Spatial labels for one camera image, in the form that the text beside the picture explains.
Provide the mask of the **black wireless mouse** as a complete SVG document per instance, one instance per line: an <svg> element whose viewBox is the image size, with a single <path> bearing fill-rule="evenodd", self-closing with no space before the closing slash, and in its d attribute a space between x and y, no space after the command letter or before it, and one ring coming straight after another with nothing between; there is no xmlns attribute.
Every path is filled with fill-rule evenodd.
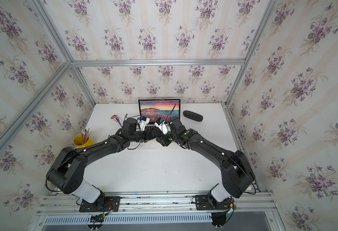
<svg viewBox="0 0 338 231"><path fill-rule="evenodd" d="M167 147L172 143L172 139L168 136L157 137L156 141L160 143L163 147Z"/></svg>

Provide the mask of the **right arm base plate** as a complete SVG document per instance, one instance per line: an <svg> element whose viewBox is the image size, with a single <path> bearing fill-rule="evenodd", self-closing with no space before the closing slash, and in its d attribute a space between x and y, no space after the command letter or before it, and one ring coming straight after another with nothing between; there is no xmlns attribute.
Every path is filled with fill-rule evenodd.
<svg viewBox="0 0 338 231"><path fill-rule="evenodd" d="M228 210L234 204L234 199L228 197L225 200L218 202L211 194L195 195L192 198L192 204L195 204L196 210Z"/></svg>

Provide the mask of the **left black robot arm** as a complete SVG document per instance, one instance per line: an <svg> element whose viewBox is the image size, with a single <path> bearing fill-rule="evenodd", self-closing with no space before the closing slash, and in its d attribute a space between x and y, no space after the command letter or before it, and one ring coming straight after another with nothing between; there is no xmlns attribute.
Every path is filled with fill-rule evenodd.
<svg viewBox="0 0 338 231"><path fill-rule="evenodd" d="M137 125L136 119L129 118L116 134L104 141L84 148L62 149L47 172L46 181L64 194L72 194L90 204L100 203L104 193L84 180L85 168L107 155L127 149L131 142L147 142L163 134L163 125L143 131L137 131Z"/></svg>

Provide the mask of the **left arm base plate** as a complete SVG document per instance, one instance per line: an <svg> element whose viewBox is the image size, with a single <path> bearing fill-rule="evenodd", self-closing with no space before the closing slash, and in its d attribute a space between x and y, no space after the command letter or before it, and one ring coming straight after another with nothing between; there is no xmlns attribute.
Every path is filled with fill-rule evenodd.
<svg viewBox="0 0 338 231"><path fill-rule="evenodd" d="M90 204L85 200L82 201L79 212L118 212L121 197L119 196L105 196L98 198L94 203Z"/></svg>

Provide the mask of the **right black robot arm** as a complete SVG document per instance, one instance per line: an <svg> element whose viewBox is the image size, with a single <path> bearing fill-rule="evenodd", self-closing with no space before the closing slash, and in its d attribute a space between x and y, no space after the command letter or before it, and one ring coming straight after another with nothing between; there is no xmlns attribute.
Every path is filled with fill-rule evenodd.
<svg viewBox="0 0 338 231"><path fill-rule="evenodd" d="M185 128L177 116L168 121L159 118L154 124L162 132L156 139L162 146L176 143L183 149L201 154L219 168L221 183L210 191L213 200L222 202L230 196L240 198L253 184L255 175L242 151L232 152L217 146L197 131Z"/></svg>

